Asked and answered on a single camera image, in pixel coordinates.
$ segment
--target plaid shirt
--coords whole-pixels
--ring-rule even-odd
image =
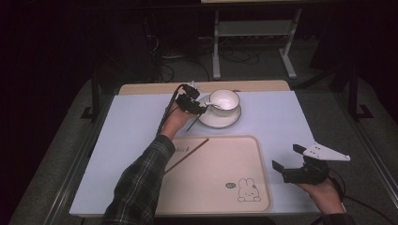
[[[152,224],[161,181],[175,147],[159,135],[121,175],[101,224]]]

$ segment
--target floor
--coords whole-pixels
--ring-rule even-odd
[[[173,59],[181,52],[164,55],[162,78],[174,83],[211,80],[211,42],[203,40],[203,53],[187,59]],[[278,49],[283,39],[244,39],[225,41],[222,48],[222,81],[285,80],[295,86],[311,79],[321,71],[309,68],[316,39],[295,40],[290,58],[298,74],[294,81],[287,78]],[[380,172],[398,177],[398,126],[378,102],[372,86],[360,80],[359,104],[366,105],[374,118],[355,122],[346,110],[347,91],[333,93],[329,84],[333,75],[307,88],[296,90],[298,101],[308,120],[314,138],[333,149],[344,149],[353,160],[349,163],[331,162],[329,165],[345,180],[346,195],[371,205],[398,223],[397,198],[384,182]],[[15,212],[11,224],[98,224],[98,218],[69,215],[73,194],[79,186],[92,146],[100,132],[112,95],[101,94],[102,108],[98,120],[82,119],[86,107],[91,106],[90,81],[85,84],[69,108],[45,158]],[[382,216],[361,204],[346,199],[344,205],[357,224],[388,224]],[[276,224],[310,224],[317,215],[270,217]]]

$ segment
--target dark background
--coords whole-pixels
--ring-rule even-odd
[[[95,70],[105,91],[123,83],[151,83],[158,76],[145,45],[145,14],[134,12],[116,18],[92,15],[83,9],[90,4],[109,5],[104,1],[86,3],[1,3],[1,224],[7,224],[71,102]],[[231,18],[241,15],[227,14]],[[397,4],[392,2],[307,7],[296,35],[321,38],[313,67],[328,69],[339,62],[355,66],[395,121],[397,16]],[[195,53],[198,36],[211,36],[213,19],[208,12],[165,13],[156,18],[151,24],[156,35],[189,53]]]

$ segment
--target white saucer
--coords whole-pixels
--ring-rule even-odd
[[[206,106],[205,102],[210,101],[210,95],[202,97],[199,100],[201,106]],[[199,121],[210,128],[227,128],[239,119],[241,114],[240,105],[237,109],[229,116],[219,116],[214,113],[211,107],[207,108],[207,111],[199,117]]]

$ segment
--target table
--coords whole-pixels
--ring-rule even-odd
[[[120,174],[154,138],[162,111],[171,97],[171,94],[164,93],[172,93],[178,85],[179,83],[129,84],[121,88],[70,208],[71,214],[100,217],[104,213],[113,198],[113,190]],[[272,200],[271,207],[262,215],[318,212],[308,195],[294,185],[285,184],[281,175],[272,170],[270,163],[274,159],[292,168],[300,167],[302,156],[293,152],[293,143],[302,146],[314,143],[296,95],[289,91],[286,82],[199,82],[198,85],[202,90],[201,97],[216,89],[239,90],[242,115],[234,125],[226,129],[211,129],[197,123],[190,132],[183,128],[176,136],[254,136],[261,148]],[[173,215],[198,216],[180,213]]]

